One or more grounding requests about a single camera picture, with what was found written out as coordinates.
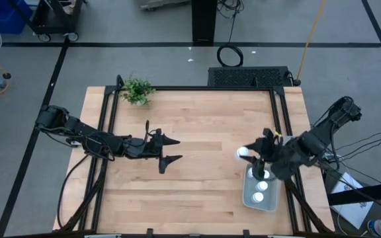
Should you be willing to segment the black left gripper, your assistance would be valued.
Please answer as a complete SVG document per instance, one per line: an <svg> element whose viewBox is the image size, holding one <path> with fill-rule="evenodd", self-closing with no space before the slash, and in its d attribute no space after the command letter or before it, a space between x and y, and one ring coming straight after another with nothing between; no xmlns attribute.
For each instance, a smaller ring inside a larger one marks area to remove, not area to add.
<svg viewBox="0 0 381 238"><path fill-rule="evenodd" d="M128 159L149 159L161 156L161 149L164 145L177 145L180 141L167 137L158 128L155 130L155 139L151 136L150 140L142 138L127 137L124 139L124 156ZM159 158L159 174L164 174L167 167L182 158L182 155L166 156Z"/></svg>

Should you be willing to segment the white plastic basket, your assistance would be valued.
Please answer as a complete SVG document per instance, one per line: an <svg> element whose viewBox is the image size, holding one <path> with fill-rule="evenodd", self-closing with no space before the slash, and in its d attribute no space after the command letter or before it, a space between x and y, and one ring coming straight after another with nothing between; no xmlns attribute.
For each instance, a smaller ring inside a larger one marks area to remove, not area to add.
<svg viewBox="0 0 381 238"><path fill-rule="evenodd" d="M279 191L279 181L272 174L269 168L265 169L265 170L268 170L268 172L270 172L270 178L268 178L267 180L257 180L254 177L247 178L247 170L250 167L251 165L246 166L244 177L243 177L243 188L242 188L243 205L248 208L253 208L255 210L262 210L266 212L275 211L277 203L278 203L277 200L278 200L278 191ZM258 204L255 204L255 203L252 203L251 201L251 195L255 192L258 192L256 190L256 185L260 181L266 181L269 187L268 189L266 189L266 191L262 192L264 195L264 200Z"/></svg>

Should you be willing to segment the black wheeled cart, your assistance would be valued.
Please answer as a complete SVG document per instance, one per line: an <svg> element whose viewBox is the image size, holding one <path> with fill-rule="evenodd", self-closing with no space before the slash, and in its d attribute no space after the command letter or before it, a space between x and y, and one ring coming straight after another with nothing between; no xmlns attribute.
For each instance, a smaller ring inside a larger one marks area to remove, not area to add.
<svg viewBox="0 0 381 238"><path fill-rule="evenodd" d="M89 0L38 0L36 9L28 16L16 0L7 0L25 24L42 42L50 42L52 34L61 34L70 42L79 39L77 25L82 5Z"/></svg>

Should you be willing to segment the white paper sheet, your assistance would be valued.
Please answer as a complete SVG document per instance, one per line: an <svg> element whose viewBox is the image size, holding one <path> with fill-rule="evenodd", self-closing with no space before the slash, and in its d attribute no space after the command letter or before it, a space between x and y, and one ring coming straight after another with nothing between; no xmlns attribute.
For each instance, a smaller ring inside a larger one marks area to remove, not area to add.
<svg viewBox="0 0 381 238"><path fill-rule="evenodd" d="M345 192L352 188L363 188L348 172L344 172L333 185L330 194ZM369 213L373 202L358 202L352 204L332 205L332 209L340 218L349 222L354 228L360 229L363 221Z"/></svg>

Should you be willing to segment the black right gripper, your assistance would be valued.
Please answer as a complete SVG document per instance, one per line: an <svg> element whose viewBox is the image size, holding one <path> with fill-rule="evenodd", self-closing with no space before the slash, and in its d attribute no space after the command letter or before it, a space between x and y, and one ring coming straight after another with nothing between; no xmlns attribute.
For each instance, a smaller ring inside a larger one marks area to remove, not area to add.
<svg viewBox="0 0 381 238"><path fill-rule="evenodd" d="M279 180L290 179L302 165L307 164L307 153L303 150L300 137L292 137L285 144L275 143L275 134L269 128L263 129L263 137L246 148L261 152L261 158L240 155L240 159L251 164L252 175L257 180L264 180L265 162L271 164L271 172Z"/></svg>

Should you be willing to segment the green plant in white pot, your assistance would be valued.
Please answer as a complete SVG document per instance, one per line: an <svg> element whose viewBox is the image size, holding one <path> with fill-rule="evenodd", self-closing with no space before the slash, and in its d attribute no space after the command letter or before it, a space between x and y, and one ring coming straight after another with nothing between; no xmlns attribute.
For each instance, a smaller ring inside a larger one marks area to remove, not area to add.
<svg viewBox="0 0 381 238"><path fill-rule="evenodd" d="M155 93L148 80L136 75L129 75L122 86L120 98L133 105L143 106L149 103L149 96Z"/></svg>

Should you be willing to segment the grey equipment base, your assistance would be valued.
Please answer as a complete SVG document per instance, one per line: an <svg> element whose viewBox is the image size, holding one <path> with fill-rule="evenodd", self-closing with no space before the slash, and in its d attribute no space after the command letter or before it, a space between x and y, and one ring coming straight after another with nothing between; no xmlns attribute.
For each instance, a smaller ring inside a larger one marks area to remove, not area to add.
<svg viewBox="0 0 381 238"><path fill-rule="evenodd" d="M171 7L178 5L186 5L191 0L136 0L138 6L143 11L154 11L160 7Z"/></svg>

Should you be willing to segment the black metal rig frame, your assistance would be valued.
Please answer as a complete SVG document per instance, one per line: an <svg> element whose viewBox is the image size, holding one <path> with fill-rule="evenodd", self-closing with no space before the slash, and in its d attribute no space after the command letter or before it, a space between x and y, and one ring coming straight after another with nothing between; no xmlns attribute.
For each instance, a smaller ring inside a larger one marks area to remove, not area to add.
<svg viewBox="0 0 381 238"><path fill-rule="evenodd" d="M152 229L156 237L223 237L315 229L283 184L275 211L244 206L246 164L235 156L264 128L280 126L294 135L308 130L301 88L158 87L148 106L118 103L114 132L141 137L146 121L178 141L165 152L181 158L165 174L159 174L153 159L109 163L97 233L142 235Z"/></svg>

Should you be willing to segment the black upright stand column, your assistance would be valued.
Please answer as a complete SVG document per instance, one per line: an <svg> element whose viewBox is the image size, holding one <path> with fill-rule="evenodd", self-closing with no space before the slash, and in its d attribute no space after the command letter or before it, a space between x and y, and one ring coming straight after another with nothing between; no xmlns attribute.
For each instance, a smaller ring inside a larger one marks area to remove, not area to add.
<svg viewBox="0 0 381 238"><path fill-rule="evenodd" d="M192 41L196 46L213 46L217 0L191 0Z"/></svg>

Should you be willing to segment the black perforated metal box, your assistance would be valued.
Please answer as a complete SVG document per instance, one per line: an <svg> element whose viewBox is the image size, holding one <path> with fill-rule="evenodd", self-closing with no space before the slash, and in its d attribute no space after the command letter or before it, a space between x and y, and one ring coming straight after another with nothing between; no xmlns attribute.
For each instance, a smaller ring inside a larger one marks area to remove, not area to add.
<svg viewBox="0 0 381 238"><path fill-rule="evenodd" d="M276 67L210 67L208 85L213 87L291 87L291 72Z"/></svg>

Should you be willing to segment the black metal beam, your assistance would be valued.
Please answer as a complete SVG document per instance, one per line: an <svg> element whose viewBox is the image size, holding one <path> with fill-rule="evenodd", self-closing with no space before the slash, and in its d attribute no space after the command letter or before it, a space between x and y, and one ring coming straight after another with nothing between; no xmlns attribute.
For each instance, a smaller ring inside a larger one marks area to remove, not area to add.
<svg viewBox="0 0 381 238"><path fill-rule="evenodd" d="M378 202L381 200L381 184L356 188L348 182L343 181L342 183L348 186L350 190L329 194L327 196L329 205L335 206L359 202Z"/></svg>

